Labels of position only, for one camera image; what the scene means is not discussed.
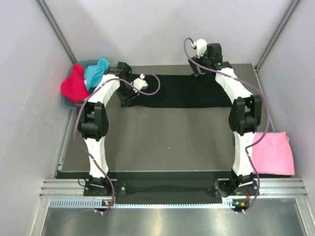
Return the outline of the folded pink t shirt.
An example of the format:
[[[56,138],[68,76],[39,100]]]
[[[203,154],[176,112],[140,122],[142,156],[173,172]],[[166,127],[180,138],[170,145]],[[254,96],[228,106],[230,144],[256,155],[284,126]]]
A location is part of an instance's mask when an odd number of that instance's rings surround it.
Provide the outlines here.
[[[268,132],[252,147],[252,162],[259,174],[295,175],[289,141],[285,132]]]

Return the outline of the right aluminium frame post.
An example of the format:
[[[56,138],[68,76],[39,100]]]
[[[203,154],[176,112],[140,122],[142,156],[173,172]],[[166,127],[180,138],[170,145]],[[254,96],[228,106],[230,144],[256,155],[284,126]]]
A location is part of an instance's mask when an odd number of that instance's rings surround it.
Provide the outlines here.
[[[268,56],[270,55],[271,51],[273,50],[275,44],[279,40],[283,30],[287,26],[288,22],[290,21],[291,17],[293,16],[294,12],[298,8],[299,4],[301,3],[301,0],[291,0],[287,9],[284,12],[284,15],[281,17],[281,20],[277,24],[275,31],[273,32],[270,40],[268,41],[265,49],[263,50],[261,56],[259,57],[259,60],[257,64],[254,66],[254,70],[256,73],[260,71],[264,63],[266,62]]]

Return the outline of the left aluminium frame post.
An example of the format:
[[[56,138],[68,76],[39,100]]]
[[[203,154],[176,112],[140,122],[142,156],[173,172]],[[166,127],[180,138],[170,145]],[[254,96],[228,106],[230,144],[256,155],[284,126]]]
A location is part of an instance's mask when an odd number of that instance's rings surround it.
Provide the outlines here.
[[[55,20],[49,6],[47,5],[46,1],[44,0],[35,0],[36,4],[44,14],[48,24],[50,25],[51,29],[53,30],[57,40],[60,42],[63,50],[65,51],[66,55],[68,56],[69,60],[72,64],[77,63],[77,59],[70,48],[64,34],[62,33],[57,21]]]

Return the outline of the aluminium front rail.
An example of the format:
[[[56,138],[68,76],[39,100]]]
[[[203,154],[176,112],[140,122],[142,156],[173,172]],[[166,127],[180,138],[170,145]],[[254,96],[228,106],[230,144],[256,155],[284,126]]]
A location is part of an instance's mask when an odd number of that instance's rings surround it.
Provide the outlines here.
[[[114,186],[97,187],[75,179],[45,180],[40,191],[42,198],[124,198],[127,196],[147,194],[160,202],[167,202],[175,195],[194,197],[243,197],[246,191],[251,196],[267,198],[303,198],[307,191],[300,178],[261,178],[249,186],[232,193],[219,194],[217,184],[211,179],[129,179],[115,180]]]

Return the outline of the black t shirt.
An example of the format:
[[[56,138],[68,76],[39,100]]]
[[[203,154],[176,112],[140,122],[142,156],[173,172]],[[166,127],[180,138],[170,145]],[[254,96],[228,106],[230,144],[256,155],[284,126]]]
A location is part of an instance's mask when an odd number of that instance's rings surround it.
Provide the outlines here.
[[[137,95],[121,102],[122,107],[149,108],[216,108],[231,107],[223,88],[215,81],[215,74],[158,75],[160,89],[155,95]]]

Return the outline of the blue laundry basket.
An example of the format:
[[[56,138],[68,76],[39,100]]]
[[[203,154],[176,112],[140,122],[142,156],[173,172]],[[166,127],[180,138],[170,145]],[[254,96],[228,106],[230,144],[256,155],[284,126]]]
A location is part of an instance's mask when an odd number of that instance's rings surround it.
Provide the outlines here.
[[[93,59],[93,60],[82,60],[82,61],[79,61],[78,63],[82,65],[83,69],[86,69],[88,66],[97,65],[97,62],[98,60]],[[74,111],[76,110],[76,106],[72,103],[72,101],[63,95],[61,95],[61,104],[67,109],[74,110]]]

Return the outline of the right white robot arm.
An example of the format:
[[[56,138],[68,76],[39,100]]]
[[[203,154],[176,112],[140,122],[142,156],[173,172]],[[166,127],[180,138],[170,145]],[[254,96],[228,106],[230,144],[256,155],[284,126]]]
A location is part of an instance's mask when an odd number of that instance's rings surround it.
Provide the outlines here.
[[[189,58],[194,74],[213,73],[215,82],[232,104],[228,124],[235,140],[234,163],[228,180],[215,181],[215,190],[222,197],[240,195],[256,186],[250,145],[254,143],[255,133],[261,123],[262,98],[246,89],[231,64],[223,61],[219,43],[208,44],[204,39],[199,39],[192,41],[191,47],[196,50],[196,55]]]

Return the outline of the teal t shirt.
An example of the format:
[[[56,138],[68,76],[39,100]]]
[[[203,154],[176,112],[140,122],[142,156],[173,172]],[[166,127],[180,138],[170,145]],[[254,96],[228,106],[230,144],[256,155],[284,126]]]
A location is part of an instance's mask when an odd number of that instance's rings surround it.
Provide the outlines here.
[[[99,59],[96,65],[90,65],[84,70],[84,82],[87,90],[96,88],[102,80],[104,72],[110,63],[107,59]]]

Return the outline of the red t shirt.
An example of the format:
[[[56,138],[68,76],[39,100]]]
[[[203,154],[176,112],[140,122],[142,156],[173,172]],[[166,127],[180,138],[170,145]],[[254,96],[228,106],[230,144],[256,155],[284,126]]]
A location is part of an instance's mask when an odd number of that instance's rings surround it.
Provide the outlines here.
[[[84,69],[81,64],[77,63],[72,67],[70,75],[61,84],[61,94],[74,105],[90,95],[84,82]]]

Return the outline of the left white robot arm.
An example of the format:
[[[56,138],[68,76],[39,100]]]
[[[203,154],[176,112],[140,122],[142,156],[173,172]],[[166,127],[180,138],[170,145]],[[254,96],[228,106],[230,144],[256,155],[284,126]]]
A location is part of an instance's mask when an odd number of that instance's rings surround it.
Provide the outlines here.
[[[110,196],[112,184],[108,179],[109,167],[105,157],[105,138],[109,129],[106,105],[116,94],[122,104],[128,105],[139,95],[139,91],[148,87],[145,75],[131,77],[131,67],[119,62],[110,67],[101,76],[94,92],[85,101],[77,103],[76,133],[80,133],[87,147],[90,161],[89,176],[85,177],[85,196]]]

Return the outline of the aluminium frame post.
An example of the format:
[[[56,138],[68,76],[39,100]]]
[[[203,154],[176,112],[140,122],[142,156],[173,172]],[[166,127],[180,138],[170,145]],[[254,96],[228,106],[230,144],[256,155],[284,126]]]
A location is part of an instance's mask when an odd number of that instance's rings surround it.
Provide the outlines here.
[[[65,51],[66,55],[68,56],[69,60],[72,64],[77,63],[77,59],[70,48],[64,34],[62,33],[57,21],[55,20],[49,6],[47,5],[46,1],[44,0],[35,0],[36,4],[44,14],[48,24],[50,25],[51,29],[53,30],[57,40],[60,42],[63,50]]]
[[[290,21],[291,17],[293,16],[294,12],[298,8],[299,4],[301,3],[301,0],[291,0],[287,9],[284,12],[284,15],[281,17],[281,20],[277,24],[275,31],[273,32],[270,40],[268,41],[265,49],[263,50],[261,56],[259,57],[259,60],[257,64],[254,66],[254,70],[256,73],[260,71],[264,63],[266,62],[268,56],[270,55],[271,51],[273,50],[275,44],[279,40],[283,30],[287,26],[288,22]]]

